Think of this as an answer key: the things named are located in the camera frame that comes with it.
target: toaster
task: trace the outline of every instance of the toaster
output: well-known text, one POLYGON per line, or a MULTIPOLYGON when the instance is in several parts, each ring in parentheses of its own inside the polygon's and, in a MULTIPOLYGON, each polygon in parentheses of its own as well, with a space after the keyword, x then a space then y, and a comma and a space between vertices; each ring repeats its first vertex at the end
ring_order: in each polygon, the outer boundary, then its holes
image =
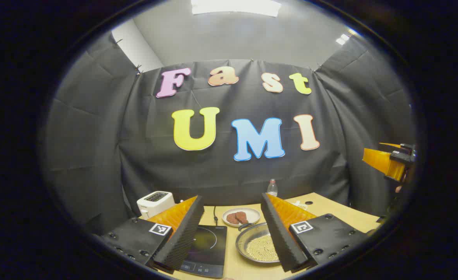
POLYGON ((140 213, 146 219, 152 218, 174 205, 174 196, 168 191, 155 191, 137 200, 140 213))

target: letter cutout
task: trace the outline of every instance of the letter cutout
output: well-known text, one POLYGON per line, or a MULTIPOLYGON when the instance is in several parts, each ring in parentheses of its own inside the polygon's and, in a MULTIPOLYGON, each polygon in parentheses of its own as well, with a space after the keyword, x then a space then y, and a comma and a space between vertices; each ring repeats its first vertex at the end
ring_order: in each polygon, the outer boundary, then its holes
POLYGON ((213 75, 208 79, 208 84, 211 86, 232 85, 239 81, 239 77, 236 77, 236 70, 230 66, 215 68, 210 71, 210 75, 213 75))
POLYGON ((217 107, 206 107, 199 110, 204 116, 204 134, 194 139, 190 136, 190 120, 195 114, 193 110, 176 110, 172 113, 174 119, 174 142, 186 151, 199 151, 210 147, 215 141, 215 115, 220 112, 217 107))
POLYGON ((261 79, 263 80, 264 89, 268 92, 282 92, 284 89, 282 84, 279 83, 281 79, 276 74, 263 73, 261 79))
POLYGON ((267 144, 267 150, 265 151, 266 158, 280 158, 284 156, 279 131, 281 124, 281 119, 270 117, 263 123, 261 133, 259 134, 249 119, 235 119, 232 121, 232 126, 236 128, 237 132, 237 154, 234 155, 234 160, 249 161, 251 154, 248 152, 248 146, 250 146, 253 154, 257 158, 260 158, 265 144, 267 144))
POLYGON ((293 119, 300 126, 300 131, 302 133, 302 144, 300 148, 304 151, 317 149, 321 143, 316 140, 314 128, 312 127, 312 119, 314 119, 314 117, 311 115, 297 115, 293 117, 293 119))
POLYGON ((312 90, 308 87, 305 87, 305 82, 309 80, 305 77, 302 77, 300 73, 295 73, 290 76, 290 79, 295 82, 295 88, 302 94, 310 94, 312 90))
POLYGON ((163 81, 161 81, 161 89, 156 94, 157 98, 168 97, 175 95, 177 90, 174 90, 174 84, 177 87, 180 87, 182 83, 184 83, 184 75, 190 75, 191 69, 184 68, 184 69, 177 69, 172 71, 165 71, 161 75, 163 76, 163 81))

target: black curtain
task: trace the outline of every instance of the black curtain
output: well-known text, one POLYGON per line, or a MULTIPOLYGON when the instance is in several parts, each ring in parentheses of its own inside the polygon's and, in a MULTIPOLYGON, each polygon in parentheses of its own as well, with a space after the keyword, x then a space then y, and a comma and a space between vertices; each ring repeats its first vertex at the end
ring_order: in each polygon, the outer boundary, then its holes
POLYGON ((315 192, 374 215, 386 213, 393 190, 383 175, 362 161, 363 149, 378 142, 414 141, 408 91, 389 59, 352 37, 317 71, 286 64, 229 59, 192 62, 136 75, 108 34, 79 58, 63 81, 47 123, 51 185, 74 218, 102 232, 127 218, 122 185, 139 215, 136 200, 154 190, 175 200, 202 195, 206 205, 260 202, 268 180, 279 197, 315 192), (231 66, 239 81, 210 86, 209 72, 231 66), (161 73, 190 67, 172 97, 156 98, 161 73), (261 74, 275 73, 284 91, 267 92, 261 74), (300 94, 289 75, 308 78, 309 95, 300 94), (190 134, 204 133, 199 110, 218 107, 213 145, 184 151, 174 143, 176 110, 191 109, 190 134), (303 151, 293 117, 310 114, 321 146, 303 151), (234 161, 235 119, 249 119, 261 130, 278 117, 281 158, 234 161))

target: blue letter m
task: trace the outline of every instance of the blue letter m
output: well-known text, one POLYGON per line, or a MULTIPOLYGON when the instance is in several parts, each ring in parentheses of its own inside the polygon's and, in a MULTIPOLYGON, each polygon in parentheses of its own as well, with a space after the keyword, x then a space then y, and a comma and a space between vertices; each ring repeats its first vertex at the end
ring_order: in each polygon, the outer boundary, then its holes
POLYGON ((232 121, 232 126, 236 128, 237 132, 237 154, 234 155, 234 159, 236 161, 249 161, 251 154, 248 152, 248 145, 257 158, 261 157, 265 144, 267 144, 265 158, 280 158, 284 156, 279 133, 281 123, 280 119, 270 117, 263 123, 259 134, 249 119, 235 119, 232 121))

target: table surface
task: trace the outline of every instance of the table surface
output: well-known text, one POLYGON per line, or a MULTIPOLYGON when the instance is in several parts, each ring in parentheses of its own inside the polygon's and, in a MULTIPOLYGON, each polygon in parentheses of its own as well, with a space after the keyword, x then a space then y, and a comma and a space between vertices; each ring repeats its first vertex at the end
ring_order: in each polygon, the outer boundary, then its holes
MULTIPOLYGON (((379 223, 376 223, 376 220, 379 217, 357 211, 350 207, 344 206, 337 202, 334 202, 330 199, 327 199, 316 193, 309 193, 306 195, 301 195, 298 197, 286 199, 286 201, 295 203, 297 200, 300 201, 300 204, 305 204, 306 201, 312 201, 313 204, 307 205, 307 211, 316 215, 322 216, 324 214, 330 213, 344 222, 348 223, 352 227, 356 228, 361 232, 368 232, 371 229, 378 227, 379 223)), ((239 235, 237 227, 232 227, 226 225, 222 220, 222 214, 230 209, 236 207, 247 207, 256 209, 260 213, 260 219, 256 224, 264 223, 265 218, 261 213, 260 204, 250 204, 250 205, 239 205, 239 206, 217 206, 215 209, 215 215, 218 217, 219 226, 227 226, 227 245, 225 248, 225 264, 224 264, 224 278, 232 278, 234 280, 243 280, 243 279, 252 279, 252 280, 274 280, 274 279, 284 279, 291 275, 301 273, 302 271, 297 271, 296 273, 291 273, 290 271, 284 272, 280 264, 259 264, 257 262, 252 262, 249 259, 245 259, 242 255, 239 254, 236 249, 236 238, 239 235)), ((199 225, 208 225, 214 226, 215 221, 213 220, 213 206, 204 206, 204 214, 199 221, 199 225)), ((213 279, 198 275, 192 275, 185 273, 183 271, 174 271, 174 274, 164 273, 168 276, 178 278, 180 280, 199 280, 199 279, 213 279)))

